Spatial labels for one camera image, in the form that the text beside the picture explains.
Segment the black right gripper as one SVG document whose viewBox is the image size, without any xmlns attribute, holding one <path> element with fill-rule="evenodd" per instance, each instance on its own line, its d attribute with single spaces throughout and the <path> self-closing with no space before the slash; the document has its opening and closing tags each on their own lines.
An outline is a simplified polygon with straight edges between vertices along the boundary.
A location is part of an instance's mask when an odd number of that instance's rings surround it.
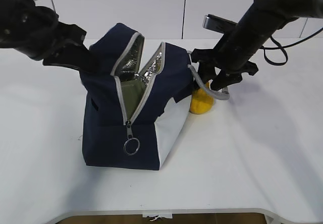
<svg viewBox="0 0 323 224">
<path fill-rule="evenodd" d="M 242 73 L 253 76 L 258 67 L 251 57 L 265 43 L 265 23 L 255 19 L 242 19 L 236 27 L 225 34 L 212 49 L 194 49 L 191 58 L 198 62 L 198 74 L 206 85 L 212 80 L 210 88 L 222 90 L 240 83 Z"/>
</svg>

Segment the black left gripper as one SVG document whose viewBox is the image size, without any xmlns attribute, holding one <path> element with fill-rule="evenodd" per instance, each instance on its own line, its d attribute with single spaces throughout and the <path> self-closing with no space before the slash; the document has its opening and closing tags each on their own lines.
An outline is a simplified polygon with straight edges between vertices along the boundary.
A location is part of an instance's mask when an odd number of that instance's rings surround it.
<svg viewBox="0 0 323 224">
<path fill-rule="evenodd" d="M 59 21 L 54 10 L 17 8 L 7 13 L 7 48 L 17 50 L 44 66 L 97 73 L 99 62 L 84 46 L 86 31 Z"/>
</svg>

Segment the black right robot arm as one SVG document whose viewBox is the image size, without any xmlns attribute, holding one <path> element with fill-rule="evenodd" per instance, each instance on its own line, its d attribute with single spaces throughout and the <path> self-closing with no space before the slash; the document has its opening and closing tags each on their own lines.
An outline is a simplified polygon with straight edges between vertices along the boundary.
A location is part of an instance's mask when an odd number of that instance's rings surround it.
<svg viewBox="0 0 323 224">
<path fill-rule="evenodd" d="M 258 68 L 250 59 L 273 34 L 299 18 L 322 18 L 322 0 L 253 0 L 238 23 L 208 14 L 203 27 L 222 34 L 212 49 L 195 49 L 191 54 L 203 82 L 220 91 L 253 76 Z"/>
</svg>

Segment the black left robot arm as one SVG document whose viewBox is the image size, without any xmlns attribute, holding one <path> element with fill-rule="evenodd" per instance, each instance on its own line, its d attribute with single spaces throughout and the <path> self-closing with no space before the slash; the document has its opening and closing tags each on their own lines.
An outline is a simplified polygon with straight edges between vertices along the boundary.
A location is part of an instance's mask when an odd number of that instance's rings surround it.
<svg viewBox="0 0 323 224">
<path fill-rule="evenodd" d="M 1 0 L 1 48 L 12 48 L 45 66 L 96 73 L 98 60 L 85 47 L 86 31 L 59 21 L 37 0 Z"/>
</svg>

